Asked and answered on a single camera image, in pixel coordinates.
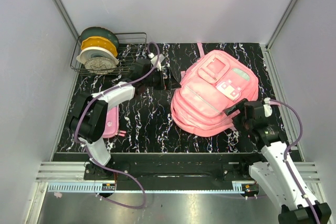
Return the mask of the pink school backpack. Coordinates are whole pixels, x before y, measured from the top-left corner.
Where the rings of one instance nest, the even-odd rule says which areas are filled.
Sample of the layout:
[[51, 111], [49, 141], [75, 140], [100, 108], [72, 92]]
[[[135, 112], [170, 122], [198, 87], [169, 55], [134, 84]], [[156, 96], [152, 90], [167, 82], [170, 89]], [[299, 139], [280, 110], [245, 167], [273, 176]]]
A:
[[171, 102], [171, 115], [182, 130], [211, 137], [234, 127], [225, 114], [242, 99], [258, 99], [259, 80], [251, 69], [221, 50], [205, 54], [197, 45], [200, 58], [181, 73], [181, 87]]

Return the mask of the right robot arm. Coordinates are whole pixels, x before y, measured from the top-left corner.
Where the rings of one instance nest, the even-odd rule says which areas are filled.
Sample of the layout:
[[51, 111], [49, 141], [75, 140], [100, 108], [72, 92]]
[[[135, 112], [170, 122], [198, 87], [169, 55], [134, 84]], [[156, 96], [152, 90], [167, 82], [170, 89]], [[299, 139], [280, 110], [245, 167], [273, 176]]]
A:
[[245, 161], [238, 173], [264, 189], [280, 209], [280, 223], [327, 223], [329, 205], [308, 188], [284, 137], [268, 122], [275, 104], [272, 99], [258, 101], [258, 79], [250, 69], [208, 64], [181, 73], [171, 113], [178, 127], [191, 134], [211, 137], [234, 128], [256, 144], [261, 157]]

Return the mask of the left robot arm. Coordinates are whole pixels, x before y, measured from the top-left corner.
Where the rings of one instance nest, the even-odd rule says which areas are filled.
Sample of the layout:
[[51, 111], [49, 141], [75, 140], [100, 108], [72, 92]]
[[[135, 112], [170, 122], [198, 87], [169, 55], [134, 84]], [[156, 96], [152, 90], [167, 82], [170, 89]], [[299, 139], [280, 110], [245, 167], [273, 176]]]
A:
[[86, 149], [90, 160], [96, 164], [95, 174], [103, 180], [113, 175], [113, 167], [109, 164], [111, 155], [106, 149], [103, 132], [108, 112], [119, 104], [139, 96], [145, 89], [174, 90], [181, 87], [171, 74], [159, 70], [157, 60], [139, 59], [134, 68], [115, 86], [94, 94], [81, 93], [68, 120], [74, 141]]

